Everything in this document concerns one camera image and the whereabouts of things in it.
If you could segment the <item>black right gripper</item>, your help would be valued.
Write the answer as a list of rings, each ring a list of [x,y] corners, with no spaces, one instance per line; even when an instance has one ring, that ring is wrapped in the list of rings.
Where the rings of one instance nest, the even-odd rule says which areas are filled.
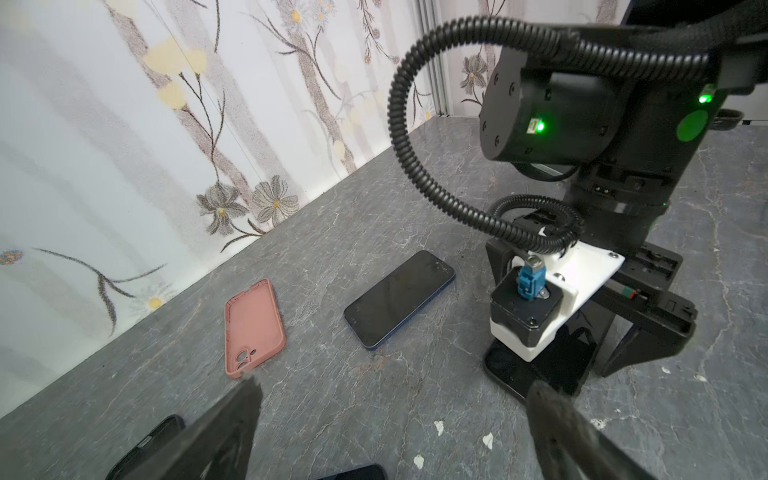
[[[625,257],[619,271],[558,334],[563,341],[557,361],[560,384],[583,384],[595,362],[596,374],[605,378],[674,357],[691,339],[696,307],[670,290],[680,255],[647,242],[625,249],[614,243],[622,233],[617,227],[591,232],[573,212],[533,212],[516,219],[514,229],[518,234],[512,239],[492,239],[536,254],[564,254],[581,241]],[[624,320],[614,321],[615,316]]]

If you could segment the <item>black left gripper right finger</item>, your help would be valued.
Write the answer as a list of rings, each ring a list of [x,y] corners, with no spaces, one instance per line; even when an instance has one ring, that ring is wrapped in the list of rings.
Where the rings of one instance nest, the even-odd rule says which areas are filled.
[[[547,383],[537,380],[529,388],[526,414],[545,479],[652,477]]]

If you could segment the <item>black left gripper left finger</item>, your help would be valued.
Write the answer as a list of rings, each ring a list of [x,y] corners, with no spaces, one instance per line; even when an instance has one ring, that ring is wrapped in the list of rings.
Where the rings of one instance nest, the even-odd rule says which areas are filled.
[[[127,477],[244,479],[262,400],[262,388],[254,380],[240,382]]]

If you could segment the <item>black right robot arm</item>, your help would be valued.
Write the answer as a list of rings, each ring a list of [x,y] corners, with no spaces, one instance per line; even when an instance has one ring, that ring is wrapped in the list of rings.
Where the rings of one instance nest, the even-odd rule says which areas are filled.
[[[479,115],[484,156],[543,182],[544,166],[558,166],[563,199],[513,194],[481,210],[418,159],[411,87],[431,60],[468,44],[502,50]],[[647,236],[725,100],[766,80],[763,1],[642,1],[619,26],[472,16],[415,43],[391,84],[389,135],[420,193],[489,238],[490,374],[514,391],[582,382],[616,317],[630,327],[602,376],[682,350],[697,316],[669,290],[682,260]]]

